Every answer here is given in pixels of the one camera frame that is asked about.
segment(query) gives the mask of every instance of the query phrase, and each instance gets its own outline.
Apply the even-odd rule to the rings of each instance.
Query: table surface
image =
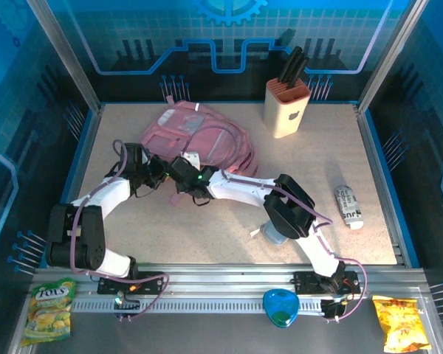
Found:
[[[209,106],[250,133],[260,152],[259,178],[291,175],[313,198],[315,209],[333,219],[334,225],[322,230],[335,253],[365,264],[396,263],[352,105],[308,105],[299,130],[282,139],[273,138],[264,126],[261,103]],[[138,142],[166,108],[105,106],[80,196],[96,187],[117,161],[112,141]],[[365,223],[360,230],[350,230],[337,208],[334,189],[343,184],[360,203]],[[141,187],[138,194],[149,191]],[[262,233],[251,237],[268,221],[263,209],[226,200],[198,207],[189,196],[172,206],[174,193],[174,182],[166,181],[144,198],[121,203],[105,219],[107,247],[150,263],[310,263],[297,243],[275,246]]]

